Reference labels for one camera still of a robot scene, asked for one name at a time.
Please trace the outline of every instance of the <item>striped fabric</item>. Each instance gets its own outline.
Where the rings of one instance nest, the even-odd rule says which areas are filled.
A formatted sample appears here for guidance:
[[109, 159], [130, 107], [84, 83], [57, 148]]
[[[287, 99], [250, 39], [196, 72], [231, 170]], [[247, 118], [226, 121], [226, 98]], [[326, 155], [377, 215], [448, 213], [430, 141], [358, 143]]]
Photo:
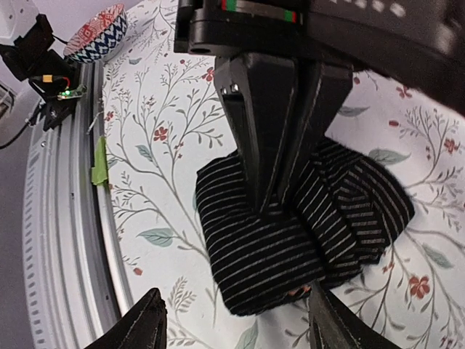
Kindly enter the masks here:
[[306, 297], [319, 280], [335, 287], [377, 263], [414, 215], [388, 171], [327, 138], [285, 212], [265, 216], [247, 200], [237, 151], [198, 172], [196, 199], [211, 270], [231, 313], [246, 316]]

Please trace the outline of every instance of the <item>red flower pattern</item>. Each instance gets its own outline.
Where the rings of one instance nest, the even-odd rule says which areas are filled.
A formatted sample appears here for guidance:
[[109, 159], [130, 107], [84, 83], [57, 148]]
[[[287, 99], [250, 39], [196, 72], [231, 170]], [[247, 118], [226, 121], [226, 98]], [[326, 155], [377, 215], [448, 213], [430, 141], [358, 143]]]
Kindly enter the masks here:
[[390, 262], [388, 265], [386, 265], [385, 267], [383, 267], [383, 274], [387, 273], [389, 270], [393, 269], [394, 267], [394, 262]]
[[412, 98], [412, 94], [409, 92], [409, 88], [406, 86], [397, 87], [396, 90], [399, 92], [400, 98]]
[[105, 121], [109, 121], [109, 120], [113, 119], [114, 116], [115, 116], [114, 112], [109, 111], [107, 113], [107, 117], [105, 118]]
[[159, 129], [155, 131], [155, 137], [153, 140], [161, 140], [164, 141], [168, 138], [168, 129], [165, 129], [163, 126], [161, 126]]
[[175, 150], [178, 150], [178, 149], [180, 149], [180, 148], [182, 148], [182, 147], [184, 147], [184, 142], [181, 142], [179, 145], [175, 145], [175, 146], [174, 146], [174, 149], [175, 149]]
[[431, 148], [426, 146], [426, 158], [429, 160], [431, 160]]
[[210, 67], [206, 71], [206, 74], [202, 75], [202, 79], [207, 80], [207, 82], [210, 82], [213, 80], [214, 73], [215, 73], [215, 70], [212, 67]]
[[446, 138], [444, 146], [448, 150], [449, 154], [452, 154], [454, 151], [457, 151], [460, 148], [460, 143], [456, 144], [456, 141], [454, 139]]
[[144, 272], [141, 268], [134, 268], [134, 274], [136, 274], [137, 276], [141, 276], [142, 273]]
[[423, 276], [421, 279], [419, 279], [416, 276], [412, 276], [410, 278], [410, 281], [408, 282], [410, 284], [411, 296], [417, 297], [419, 300], [422, 300], [425, 294], [429, 294], [429, 291], [431, 290], [428, 285], [428, 282], [428, 276]]
[[451, 349], [451, 348], [454, 348], [456, 345], [454, 345], [453, 347], [451, 347], [451, 345], [453, 344], [453, 339], [451, 338], [447, 338], [446, 336], [444, 336], [442, 339], [441, 339], [441, 345], [440, 345], [440, 348], [442, 348], [445, 344], [445, 347], [444, 349]]

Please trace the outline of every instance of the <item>red wire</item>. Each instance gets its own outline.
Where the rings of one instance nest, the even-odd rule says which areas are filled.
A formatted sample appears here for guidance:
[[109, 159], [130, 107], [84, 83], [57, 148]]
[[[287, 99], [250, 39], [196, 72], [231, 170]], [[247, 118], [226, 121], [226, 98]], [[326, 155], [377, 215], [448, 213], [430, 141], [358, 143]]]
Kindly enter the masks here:
[[66, 81], [66, 84], [67, 84], [66, 88], [67, 88], [67, 89], [69, 89], [69, 87], [70, 87], [70, 85], [71, 85], [71, 81], [70, 81], [70, 79], [69, 79], [69, 78], [67, 78], [66, 76], [63, 76], [63, 80], [65, 80], [65, 81]]

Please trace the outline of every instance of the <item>white wall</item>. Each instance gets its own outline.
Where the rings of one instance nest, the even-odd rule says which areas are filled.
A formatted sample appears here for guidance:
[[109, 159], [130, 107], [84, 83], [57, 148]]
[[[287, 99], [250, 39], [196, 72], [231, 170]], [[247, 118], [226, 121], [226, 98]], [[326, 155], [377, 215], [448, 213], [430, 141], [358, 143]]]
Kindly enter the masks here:
[[[40, 13], [47, 15], [52, 25], [54, 35], [63, 40], [71, 36], [91, 17], [99, 11], [113, 4], [125, 4], [126, 8], [133, 7], [140, 0], [33, 0]], [[62, 54], [64, 45], [55, 43], [53, 49]], [[27, 87], [27, 82], [20, 83], [9, 72], [0, 58], [0, 82], [11, 87], [17, 93]]]

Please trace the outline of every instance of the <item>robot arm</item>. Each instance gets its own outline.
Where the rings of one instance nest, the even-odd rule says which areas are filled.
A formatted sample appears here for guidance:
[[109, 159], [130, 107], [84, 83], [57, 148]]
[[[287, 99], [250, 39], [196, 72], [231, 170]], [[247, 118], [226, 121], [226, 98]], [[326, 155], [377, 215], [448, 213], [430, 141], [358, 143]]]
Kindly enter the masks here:
[[52, 33], [47, 16], [39, 13], [33, 0], [0, 0], [0, 55], [16, 79], [29, 80], [47, 103], [44, 130], [74, 112], [76, 101], [66, 93], [83, 92], [78, 90], [79, 67], [50, 49]]
[[14, 46], [36, 24], [38, 15], [32, 0], [0, 1], [0, 45]]

